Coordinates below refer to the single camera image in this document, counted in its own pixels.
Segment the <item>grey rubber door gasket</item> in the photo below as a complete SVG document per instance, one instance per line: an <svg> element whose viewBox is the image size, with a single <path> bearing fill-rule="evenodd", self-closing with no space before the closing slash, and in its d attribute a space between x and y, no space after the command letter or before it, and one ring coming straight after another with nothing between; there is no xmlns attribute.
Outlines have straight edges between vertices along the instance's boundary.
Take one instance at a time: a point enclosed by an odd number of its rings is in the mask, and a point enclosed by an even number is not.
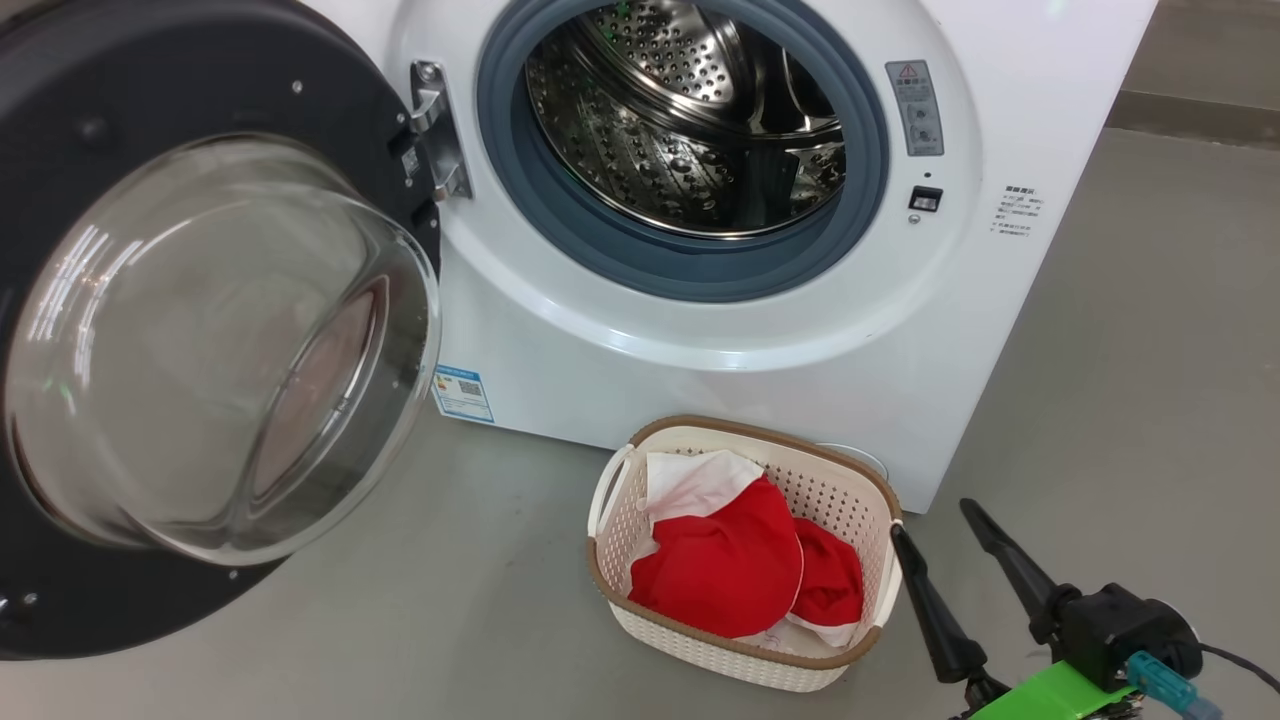
<svg viewBox="0 0 1280 720"><path fill-rule="evenodd" d="M570 177L543 142L524 86L543 37L600 0L511 0L477 63L477 123L497 179L550 245L596 275L643 293L699 304L764 299L841 261L870 229L890 178L888 122L870 74L808 0L707 0L797 53L832 96L855 155L840 196L812 219L742 243L714 243L628 219Z"/></svg>

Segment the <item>round white filter cap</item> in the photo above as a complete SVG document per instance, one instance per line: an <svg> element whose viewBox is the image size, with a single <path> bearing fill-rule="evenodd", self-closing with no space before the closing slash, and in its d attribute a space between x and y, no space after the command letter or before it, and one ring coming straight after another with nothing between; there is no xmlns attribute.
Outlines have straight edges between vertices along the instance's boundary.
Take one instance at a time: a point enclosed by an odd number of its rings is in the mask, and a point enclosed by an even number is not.
<svg viewBox="0 0 1280 720"><path fill-rule="evenodd" d="M865 450L833 442L819 442L817 447L822 450L822 454L828 460L837 462L842 468L847 468L850 471L855 471L860 477L882 482L888 482L890 479L887 466Z"/></svg>

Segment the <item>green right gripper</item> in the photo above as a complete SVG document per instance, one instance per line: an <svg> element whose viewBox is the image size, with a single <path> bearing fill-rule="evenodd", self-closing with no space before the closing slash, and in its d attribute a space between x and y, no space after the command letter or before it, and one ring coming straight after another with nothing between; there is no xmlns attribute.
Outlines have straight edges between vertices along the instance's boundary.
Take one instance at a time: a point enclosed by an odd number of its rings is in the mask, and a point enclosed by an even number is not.
<svg viewBox="0 0 1280 720"><path fill-rule="evenodd" d="M984 552L996 559L1029 618L1037 644L1061 646L1062 610L1082 597L1069 583L1055 582L973 498L960 510ZM929 578L929 568L905 527L891 530L934 678L942 684L970 682L968 707L950 720L1133 720L1146 694L1133 687L1102 691L1066 662L1057 662L1016 685L986 675L983 648L961 629Z"/></svg>

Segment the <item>cream perforated laundry basket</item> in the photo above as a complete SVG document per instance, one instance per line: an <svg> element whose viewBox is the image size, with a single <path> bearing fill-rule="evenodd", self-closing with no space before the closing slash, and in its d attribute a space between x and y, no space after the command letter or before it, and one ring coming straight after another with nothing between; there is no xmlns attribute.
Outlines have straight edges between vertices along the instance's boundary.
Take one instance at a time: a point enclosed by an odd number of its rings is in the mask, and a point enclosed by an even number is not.
<svg viewBox="0 0 1280 720"><path fill-rule="evenodd" d="M806 518L851 544L861 561L865 603L852 642L826 644L786 619L758 635L728 639L669 620L628 600L631 562L652 550L643 512L646 455L726 450L765 469L792 519ZM668 416L640 429L614 452L588 515L588 569L618 624L635 639L687 664L774 689L822 689L864 657L893 611L901 571L890 533L902 512L887 482L828 460L817 445L759 427L708 416Z"/></svg>

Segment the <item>red elastic waist shorts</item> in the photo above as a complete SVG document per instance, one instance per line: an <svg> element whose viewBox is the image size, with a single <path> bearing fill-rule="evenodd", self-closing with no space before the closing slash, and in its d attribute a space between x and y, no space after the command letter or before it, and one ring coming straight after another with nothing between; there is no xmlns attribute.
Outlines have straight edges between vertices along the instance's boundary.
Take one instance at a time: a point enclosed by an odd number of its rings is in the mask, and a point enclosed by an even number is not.
<svg viewBox="0 0 1280 720"><path fill-rule="evenodd" d="M803 550L803 574L786 619L844 648L861 623L865 591L855 548L806 518L794 519Z"/></svg>

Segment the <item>blue energy label sticker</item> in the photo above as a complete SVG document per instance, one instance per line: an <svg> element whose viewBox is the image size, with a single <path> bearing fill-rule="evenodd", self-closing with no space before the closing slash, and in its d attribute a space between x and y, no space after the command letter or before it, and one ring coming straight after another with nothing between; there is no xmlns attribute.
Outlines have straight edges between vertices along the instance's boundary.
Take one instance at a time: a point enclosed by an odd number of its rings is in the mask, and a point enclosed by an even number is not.
<svg viewBox="0 0 1280 720"><path fill-rule="evenodd" d="M444 416L485 424L495 423L483 378L476 372L438 364L434 372L433 395Z"/></svg>

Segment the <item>steel washing machine drum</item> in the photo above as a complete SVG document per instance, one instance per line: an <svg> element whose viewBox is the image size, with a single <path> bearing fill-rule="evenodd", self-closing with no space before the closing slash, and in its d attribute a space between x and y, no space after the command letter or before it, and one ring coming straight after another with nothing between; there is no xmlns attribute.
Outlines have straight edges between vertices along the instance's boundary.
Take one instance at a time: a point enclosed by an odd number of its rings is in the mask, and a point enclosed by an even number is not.
<svg viewBox="0 0 1280 720"><path fill-rule="evenodd" d="M698 4L581 13L530 53L524 77L562 167L643 224L741 240L808 218L844 187L844 131L813 76Z"/></svg>

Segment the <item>red and white shirt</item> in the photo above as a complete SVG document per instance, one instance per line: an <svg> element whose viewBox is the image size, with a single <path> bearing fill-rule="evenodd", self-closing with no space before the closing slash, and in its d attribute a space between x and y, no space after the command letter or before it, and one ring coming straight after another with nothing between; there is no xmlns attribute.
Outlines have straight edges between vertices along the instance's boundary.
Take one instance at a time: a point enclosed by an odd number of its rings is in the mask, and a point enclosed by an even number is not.
<svg viewBox="0 0 1280 720"><path fill-rule="evenodd" d="M652 550L630 566L628 600L713 635L758 635L792 607L803 550L765 469L726 450L648 454Z"/></svg>

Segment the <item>metal door hinge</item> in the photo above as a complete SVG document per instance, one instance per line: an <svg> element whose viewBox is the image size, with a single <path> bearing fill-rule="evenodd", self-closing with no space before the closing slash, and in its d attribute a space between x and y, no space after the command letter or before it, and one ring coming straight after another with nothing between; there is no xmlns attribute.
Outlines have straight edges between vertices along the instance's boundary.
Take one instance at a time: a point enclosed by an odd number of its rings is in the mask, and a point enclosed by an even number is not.
<svg viewBox="0 0 1280 720"><path fill-rule="evenodd" d="M449 82L438 61L415 61L410 72L412 142L402 156L406 184L431 182L435 201L474 199Z"/></svg>

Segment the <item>grey warning sticker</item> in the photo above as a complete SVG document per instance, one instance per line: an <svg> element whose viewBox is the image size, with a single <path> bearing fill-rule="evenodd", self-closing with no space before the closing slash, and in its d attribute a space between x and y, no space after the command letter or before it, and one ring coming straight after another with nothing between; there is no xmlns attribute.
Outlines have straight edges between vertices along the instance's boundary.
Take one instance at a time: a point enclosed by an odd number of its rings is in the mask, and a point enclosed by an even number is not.
<svg viewBox="0 0 1280 720"><path fill-rule="evenodd" d="M893 86L908 155L943 156L945 137L940 106L927 61L888 61L884 69Z"/></svg>

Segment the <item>white washing machine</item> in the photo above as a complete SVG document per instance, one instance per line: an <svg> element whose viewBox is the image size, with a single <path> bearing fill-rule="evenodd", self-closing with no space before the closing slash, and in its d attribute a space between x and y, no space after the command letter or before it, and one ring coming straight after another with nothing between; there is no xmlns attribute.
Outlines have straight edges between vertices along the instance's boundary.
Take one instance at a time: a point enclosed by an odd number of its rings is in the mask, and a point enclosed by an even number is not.
<svg viewBox="0 0 1280 720"><path fill-rule="evenodd" d="M1158 0L808 0L859 58L890 178L835 266L764 299L699 304L581 268L524 218L480 135L477 63L511 0L301 0L403 97L443 65L474 199L440 206L440 364L476 372L493 425L613 448L663 416L865 450L932 505ZM908 155L886 73L924 60L945 155ZM908 208L915 184L937 213Z"/></svg>

